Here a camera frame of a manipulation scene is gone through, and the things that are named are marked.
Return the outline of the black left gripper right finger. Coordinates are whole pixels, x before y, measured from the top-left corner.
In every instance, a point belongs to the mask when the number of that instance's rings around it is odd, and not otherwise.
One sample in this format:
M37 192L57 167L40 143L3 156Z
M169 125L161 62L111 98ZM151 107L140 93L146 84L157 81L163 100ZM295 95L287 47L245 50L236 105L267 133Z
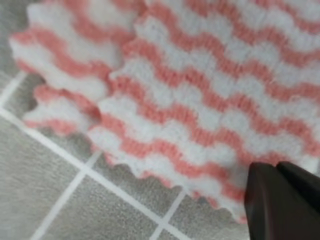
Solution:
M320 213L320 178L293 163L282 161L276 165L277 170L293 188Z

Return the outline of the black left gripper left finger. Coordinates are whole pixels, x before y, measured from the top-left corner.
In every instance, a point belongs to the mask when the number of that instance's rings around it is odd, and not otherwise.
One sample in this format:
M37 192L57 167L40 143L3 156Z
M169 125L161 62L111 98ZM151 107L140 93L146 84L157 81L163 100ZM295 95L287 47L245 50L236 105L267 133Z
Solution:
M276 166L252 163L244 207L252 240L318 240L320 214L293 188Z

